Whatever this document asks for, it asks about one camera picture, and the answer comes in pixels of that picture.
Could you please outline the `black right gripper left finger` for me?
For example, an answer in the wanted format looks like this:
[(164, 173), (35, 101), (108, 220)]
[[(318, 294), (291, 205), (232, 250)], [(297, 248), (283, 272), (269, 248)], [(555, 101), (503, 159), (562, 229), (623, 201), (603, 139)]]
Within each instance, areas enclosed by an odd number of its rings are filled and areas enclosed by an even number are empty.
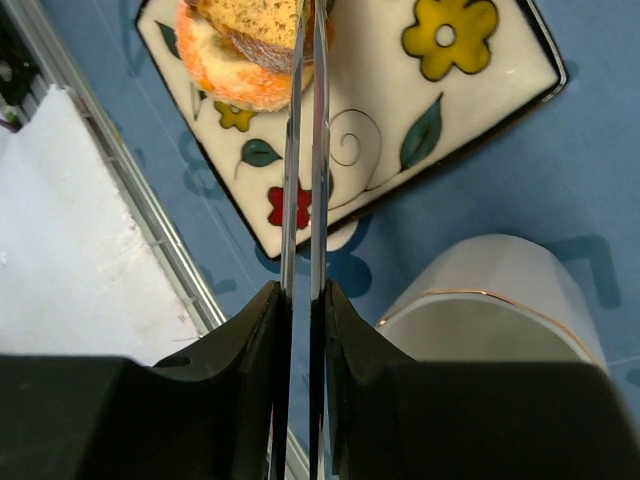
[(119, 357), (1, 359), (5, 479), (281, 479), (284, 296), (144, 366)]

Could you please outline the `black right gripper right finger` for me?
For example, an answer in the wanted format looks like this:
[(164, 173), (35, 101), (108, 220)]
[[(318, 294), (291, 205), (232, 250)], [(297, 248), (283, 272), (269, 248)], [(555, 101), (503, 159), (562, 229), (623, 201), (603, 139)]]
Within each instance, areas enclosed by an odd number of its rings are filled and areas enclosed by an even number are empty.
[(635, 479), (639, 436), (584, 361), (421, 362), (325, 293), (331, 472), (342, 479)]

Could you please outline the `orange glazed bagel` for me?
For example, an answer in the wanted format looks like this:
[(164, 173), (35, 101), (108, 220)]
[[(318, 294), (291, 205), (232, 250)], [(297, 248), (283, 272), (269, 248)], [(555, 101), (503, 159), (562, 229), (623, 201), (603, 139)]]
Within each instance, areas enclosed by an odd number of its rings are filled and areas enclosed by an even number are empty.
[[(233, 50), (204, 19), (179, 3), (176, 46), (194, 82), (212, 98), (254, 112), (287, 108), (292, 91), (292, 70), (275, 73), (250, 62)], [(304, 64), (302, 87), (313, 79), (312, 64)]]

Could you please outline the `seeded bread slice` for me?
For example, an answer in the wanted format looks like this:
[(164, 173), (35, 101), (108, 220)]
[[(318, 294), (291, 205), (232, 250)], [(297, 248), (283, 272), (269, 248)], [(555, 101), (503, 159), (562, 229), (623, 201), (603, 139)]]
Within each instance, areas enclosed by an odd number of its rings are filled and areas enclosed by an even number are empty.
[(298, 27), (304, 23), (304, 64), (313, 63), (313, 1), (200, 0), (187, 5), (233, 50), (275, 73), (292, 70)]

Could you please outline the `metal kitchen tongs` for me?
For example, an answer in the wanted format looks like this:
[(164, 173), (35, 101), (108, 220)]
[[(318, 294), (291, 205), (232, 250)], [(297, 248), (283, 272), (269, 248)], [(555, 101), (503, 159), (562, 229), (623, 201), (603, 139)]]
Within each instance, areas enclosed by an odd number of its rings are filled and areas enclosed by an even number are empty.
[[(303, 77), (305, 41), (311, 33), (313, 83), (309, 127), (303, 128)], [(300, 164), (304, 156), (311, 161), (310, 213), (310, 366), (309, 366), (309, 460), (308, 477), (327, 479), (325, 446), (325, 297), (327, 287), (330, 88), (328, 72), (327, 3), (300, 1), (296, 26), (296, 43), (292, 56), (292, 90), (287, 121), (284, 183), (282, 201), (282, 242), (280, 256), (279, 313), (276, 331), (280, 350), (277, 360), (283, 367), (291, 365), (296, 273)]]

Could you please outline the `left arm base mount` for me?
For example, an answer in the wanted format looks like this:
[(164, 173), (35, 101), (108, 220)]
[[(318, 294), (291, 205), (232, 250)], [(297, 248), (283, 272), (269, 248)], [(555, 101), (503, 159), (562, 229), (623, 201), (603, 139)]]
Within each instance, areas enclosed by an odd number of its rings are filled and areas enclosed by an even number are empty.
[(22, 106), (40, 73), (23, 37), (1, 7), (1, 127), (17, 132), (24, 122)]

